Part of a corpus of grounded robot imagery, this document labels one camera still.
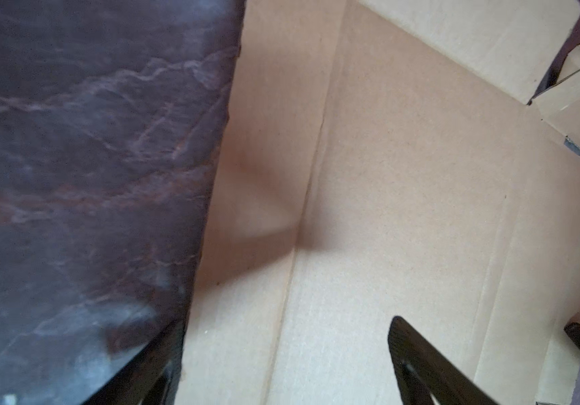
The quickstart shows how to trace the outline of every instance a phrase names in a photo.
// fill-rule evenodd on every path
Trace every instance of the cardboard wall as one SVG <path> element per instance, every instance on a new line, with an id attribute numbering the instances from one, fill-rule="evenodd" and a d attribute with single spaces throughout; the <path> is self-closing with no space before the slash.
<path id="1" fill-rule="evenodd" d="M 361 3 L 524 104 L 580 16 L 577 0 Z"/>
<path id="2" fill-rule="evenodd" d="M 400 403 L 394 315 L 501 404 L 572 391 L 580 158 L 537 109 L 328 0 L 249 2 L 230 112 L 178 403 Z"/>

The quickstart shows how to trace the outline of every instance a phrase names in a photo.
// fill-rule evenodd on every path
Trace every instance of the cardboard box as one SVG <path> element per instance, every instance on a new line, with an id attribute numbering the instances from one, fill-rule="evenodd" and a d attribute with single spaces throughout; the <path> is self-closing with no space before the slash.
<path id="1" fill-rule="evenodd" d="M 402 315 L 501 404 L 568 404 L 580 157 L 531 88 L 356 1 L 250 0 L 178 403 L 399 404 Z"/>

